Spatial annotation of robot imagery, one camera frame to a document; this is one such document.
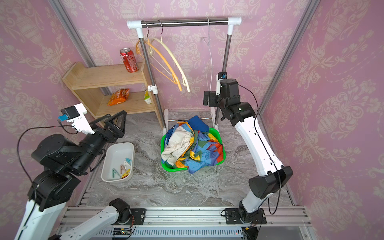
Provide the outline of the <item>wooden clothes hanger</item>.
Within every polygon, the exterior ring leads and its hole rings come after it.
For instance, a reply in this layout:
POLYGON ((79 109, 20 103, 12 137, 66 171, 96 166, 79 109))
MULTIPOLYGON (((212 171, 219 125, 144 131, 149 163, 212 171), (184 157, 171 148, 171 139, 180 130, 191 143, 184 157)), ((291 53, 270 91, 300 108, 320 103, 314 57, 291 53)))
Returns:
POLYGON ((162 32, 161 32, 161 36, 160 36, 160 39, 158 38, 152 38, 152 39, 147 39, 147 44, 148 46, 150 47, 150 53, 149 53, 149 56, 151 56, 153 58, 153 60, 155 60, 156 63, 158 63, 158 65, 168 74, 166 75, 165 73, 163 73, 161 70, 159 70, 157 67, 155 67, 155 70, 157 70, 159 73, 161 73, 164 77, 166 77, 166 79, 168 79, 169 81, 171 81, 173 84, 177 85, 178 86, 178 89, 179 91, 181 92, 183 90, 182 86, 185 87, 185 89, 187 90, 187 92, 190 92, 190 86, 189 86, 189 82, 187 80, 187 76, 183 70, 183 68, 181 67, 180 63, 178 62, 178 60, 176 59, 176 57, 174 56, 173 52, 170 50, 170 48, 164 43, 163 41, 163 38, 162 38, 162 34, 163 34, 163 23, 158 20, 158 22, 160 23, 161 25, 161 28, 162 28, 162 32), (175 66, 177 67, 180 75, 181 75, 181 79, 179 79, 178 75, 175 73, 175 70, 173 69, 173 67, 171 66, 171 64, 168 62, 168 60, 166 59, 166 57, 153 45, 153 42, 157 42, 159 43, 164 49, 165 51, 168 53, 168 55, 171 57, 171 59, 173 60, 175 66), (155 59, 153 57, 154 54, 157 54, 161 60, 163 61, 163 63, 165 64, 165 66, 163 66, 157 59, 155 59))
POLYGON ((183 87, 185 87, 186 90, 189 90, 189 83, 186 74, 184 73, 173 52, 163 42, 162 38, 145 38, 142 28, 135 28, 135 30, 139 37, 139 40, 135 46, 136 53, 142 57, 143 60, 148 60, 150 66, 154 67, 158 73, 176 85, 180 92, 183 90, 183 87), (170 64, 167 58, 162 54, 162 52, 157 49, 156 44, 159 44, 168 53, 175 67, 177 68, 176 71, 174 70, 173 65, 170 64))

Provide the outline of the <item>white clothespin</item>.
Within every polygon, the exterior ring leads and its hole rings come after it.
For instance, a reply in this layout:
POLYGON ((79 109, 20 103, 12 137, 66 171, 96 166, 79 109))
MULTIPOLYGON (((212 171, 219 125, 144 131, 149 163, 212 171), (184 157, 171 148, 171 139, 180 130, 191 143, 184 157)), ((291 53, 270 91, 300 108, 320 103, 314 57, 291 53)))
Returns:
POLYGON ((131 165, 127 161, 124 162, 124 167, 125 167, 126 171, 131 169, 131 165))

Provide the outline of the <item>teal clothespin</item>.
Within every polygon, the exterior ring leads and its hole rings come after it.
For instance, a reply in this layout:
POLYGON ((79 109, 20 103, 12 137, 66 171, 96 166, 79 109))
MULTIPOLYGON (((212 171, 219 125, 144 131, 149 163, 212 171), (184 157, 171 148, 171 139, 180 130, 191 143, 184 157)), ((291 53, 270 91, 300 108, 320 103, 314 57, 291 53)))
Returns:
POLYGON ((127 162, 127 164, 129 164, 130 166, 132 165, 132 160, 129 159, 129 158, 126 158, 126 162, 127 162))

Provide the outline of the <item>pink clothespin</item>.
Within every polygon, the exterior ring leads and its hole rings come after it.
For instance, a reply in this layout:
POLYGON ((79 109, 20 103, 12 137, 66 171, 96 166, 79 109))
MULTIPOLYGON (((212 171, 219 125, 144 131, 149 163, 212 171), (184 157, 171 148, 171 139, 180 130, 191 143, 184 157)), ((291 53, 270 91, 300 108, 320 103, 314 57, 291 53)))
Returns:
POLYGON ((121 166, 120 166, 120 174, 121 174, 121 176, 122 176, 126 171, 127 171, 127 170, 126 170, 125 166, 124 166, 124 165, 121 165, 121 166))

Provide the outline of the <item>green clothespin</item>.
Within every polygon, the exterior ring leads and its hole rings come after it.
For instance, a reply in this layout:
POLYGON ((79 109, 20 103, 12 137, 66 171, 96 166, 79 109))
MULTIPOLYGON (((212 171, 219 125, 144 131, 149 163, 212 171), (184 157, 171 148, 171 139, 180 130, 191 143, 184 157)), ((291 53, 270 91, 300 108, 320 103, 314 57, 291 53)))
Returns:
POLYGON ((116 169, 112 169, 112 176, 113 176, 113 179, 121 179, 121 175, 116 169))

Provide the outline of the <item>yellow clothespin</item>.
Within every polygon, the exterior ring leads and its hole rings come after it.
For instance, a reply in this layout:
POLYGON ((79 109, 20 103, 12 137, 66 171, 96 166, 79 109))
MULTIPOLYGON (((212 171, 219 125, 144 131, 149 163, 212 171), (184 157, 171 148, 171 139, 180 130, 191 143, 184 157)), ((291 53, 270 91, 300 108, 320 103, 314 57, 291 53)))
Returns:
POLYGON ((122 179, 126 178, 130 174, 131 170, 127 170, 123 175, 122 179))

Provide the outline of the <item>blue red white jacket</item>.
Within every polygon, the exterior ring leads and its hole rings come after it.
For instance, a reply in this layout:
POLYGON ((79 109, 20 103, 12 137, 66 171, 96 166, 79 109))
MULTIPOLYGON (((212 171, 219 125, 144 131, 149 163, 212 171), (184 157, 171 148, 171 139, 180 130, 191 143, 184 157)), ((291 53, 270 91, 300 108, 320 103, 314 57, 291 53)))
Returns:
POLYGON ((194 116, 189 120, 179 120, 176 123, 188 123, 193 130, 200 132, 209 132, 210 129, 198 116, 194 116))

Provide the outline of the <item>white wire clothes hanger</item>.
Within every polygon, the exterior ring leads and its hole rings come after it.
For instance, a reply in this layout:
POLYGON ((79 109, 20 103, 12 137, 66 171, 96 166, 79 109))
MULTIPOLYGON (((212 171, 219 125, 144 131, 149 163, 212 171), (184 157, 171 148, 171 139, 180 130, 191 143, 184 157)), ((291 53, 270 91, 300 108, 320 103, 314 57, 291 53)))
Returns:
POLYGON ((207 37, 202 37, 201 40, 206 44, 208 51, 209 51, 209 57, 210 57, 210 64, 211 64, 211 76, 210 80, 208 80, 208 72, 205 71, 206 75, 206 83, 208 90, 212 90, 212 82, 213 82, 213 57, 212 57, 212 51, 211 51, 211 41, 210 41, 210 19, 207 17, 207 23, 208 23, 208 36, 207 37))

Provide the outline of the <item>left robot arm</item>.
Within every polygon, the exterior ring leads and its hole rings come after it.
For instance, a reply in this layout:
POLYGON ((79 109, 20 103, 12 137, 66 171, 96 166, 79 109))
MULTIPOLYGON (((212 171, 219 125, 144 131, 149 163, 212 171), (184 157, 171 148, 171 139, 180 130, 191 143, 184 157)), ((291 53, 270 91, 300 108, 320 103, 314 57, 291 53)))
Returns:
POLYGON ((120 198, 113 200, 100 214, 73 231, 51 235, 55 223, 80 184, 79 177, 91 173, 91 164, 106 156, 105 145, 115 143, 126 132, 126 111, 105 115, 91 123, 74 106, 62 110, 62 118, 73 121, 85 138, 75 144, 61 134, 46 137, 32 153, 32 158, 45 170, 31 181, 23 220, 17 240, 88 240, 113 223, 126 223, 132 218, 130 206, 120 198))

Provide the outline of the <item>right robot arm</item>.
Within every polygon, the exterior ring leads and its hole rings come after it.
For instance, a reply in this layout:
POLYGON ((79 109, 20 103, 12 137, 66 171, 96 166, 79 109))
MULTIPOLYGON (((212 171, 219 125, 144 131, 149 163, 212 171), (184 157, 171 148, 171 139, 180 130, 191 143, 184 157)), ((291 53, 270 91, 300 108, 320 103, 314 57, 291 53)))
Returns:
POLYGON ((249 179, 250 191, 239 203, 240 221, 245 224, 265 224, 262 204, 281 189, 293 176, 290 166, 278 159, 264 136, 253 107, 241 101, 239 84, 235 79, 217 80, 215 91, 205 91, 203 104, 217 107, 222 119, 229 120, 245 141, 255 162, 257 176, 249 179))

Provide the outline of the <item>orange snack bag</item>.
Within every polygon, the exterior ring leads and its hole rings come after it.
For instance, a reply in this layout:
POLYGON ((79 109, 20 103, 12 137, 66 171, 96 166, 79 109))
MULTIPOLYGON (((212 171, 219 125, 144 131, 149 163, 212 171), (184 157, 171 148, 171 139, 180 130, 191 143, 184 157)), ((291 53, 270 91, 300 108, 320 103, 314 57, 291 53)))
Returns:
POLYGON ((130 89, 118 90, 111 96, 107 105, 114 106, 114 105, 122 104, 128 99, 129 94, 130 94, 130 89))

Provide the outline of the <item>wooden two-tier shelf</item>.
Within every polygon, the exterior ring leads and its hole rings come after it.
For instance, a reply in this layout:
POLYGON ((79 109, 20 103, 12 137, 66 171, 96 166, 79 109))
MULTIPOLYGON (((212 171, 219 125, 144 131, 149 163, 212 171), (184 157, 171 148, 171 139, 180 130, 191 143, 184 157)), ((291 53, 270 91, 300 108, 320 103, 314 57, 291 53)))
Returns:
POLYGON ((128 87, 135 84, 151 84, 148 68, 145 63, 138 63, 139 71, 127 72, 124 65, 110 65, 87 68, 81 62, 76 62, 63 76, 63 83, 85 106, 88 113, 98 119, 104 115, 114 115, 121 111, 127 114, 156 113, 160 127, 162 111, 157 106, 154 94, 150 93, 151 104, 145 102, 145 91, 130 91, 128 100, 122 104, 108 106, 111 94, 104 94, 102 89, 109 87, 128 87))

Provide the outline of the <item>green white drink carton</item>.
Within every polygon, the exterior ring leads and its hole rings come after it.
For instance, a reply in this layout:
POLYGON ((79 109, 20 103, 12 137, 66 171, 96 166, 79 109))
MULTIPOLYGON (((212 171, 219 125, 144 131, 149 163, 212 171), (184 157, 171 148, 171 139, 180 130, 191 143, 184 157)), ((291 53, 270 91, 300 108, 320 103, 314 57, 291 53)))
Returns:
POLYGON ((151 97, 150 97, 150 94, 148 91, 145 91, 145 96, 144 96, 144 101, 150 105, 152 103, 152 100, 151 100, 151 97))

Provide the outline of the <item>steel clothes rack white joints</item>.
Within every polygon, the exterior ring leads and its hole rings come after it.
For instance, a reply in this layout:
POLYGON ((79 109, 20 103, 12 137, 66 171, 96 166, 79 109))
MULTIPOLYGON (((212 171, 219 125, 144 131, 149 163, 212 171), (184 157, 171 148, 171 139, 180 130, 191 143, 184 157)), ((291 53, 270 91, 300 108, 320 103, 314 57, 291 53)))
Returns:
POLYGON ((143 28, 170 28, 170 27, 196 27, 196 26, 228 26, 228 34, 226 40, 225 54, 223 60, 222 72, 227 70, 229 51, 231 46, 231 39, 234 31, 234 26, 239 26, 242 23, 242 18, 240 17, 228 17, 228 18, 219 18, 219 19, 182 19, 182 20, 158 20, 158 21, 149 21, 144 20, 140 21, 128 21, 127 26, 129 29, 135 29, 139 38, 139 43, 141 44, 143 58, 145 60, 145 65, 148 70, 148 74, 151 80, 151 84, 147 86, 147 90, 151 96, 155 98, 155 112, 160 121, 161 127, 163 127, 163 134, 166 134, 169 129, 169 110, 162 109, 158 86, 156 84, 155 77, 151 69, 151 63, 149 59, 148 50, 146 44, 151 46, 150 41, 145 41, 143 28))

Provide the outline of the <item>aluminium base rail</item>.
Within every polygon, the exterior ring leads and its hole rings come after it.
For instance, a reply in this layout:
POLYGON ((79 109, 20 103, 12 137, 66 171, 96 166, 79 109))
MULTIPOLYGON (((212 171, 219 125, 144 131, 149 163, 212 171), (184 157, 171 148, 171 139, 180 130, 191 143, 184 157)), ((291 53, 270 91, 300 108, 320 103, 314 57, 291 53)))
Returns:
POLYGON ((96 230, 93 240, 314 240, 303 207, 265 209, 253 222, 231 207, 145 207, 132 209, 134 224, 96 230))

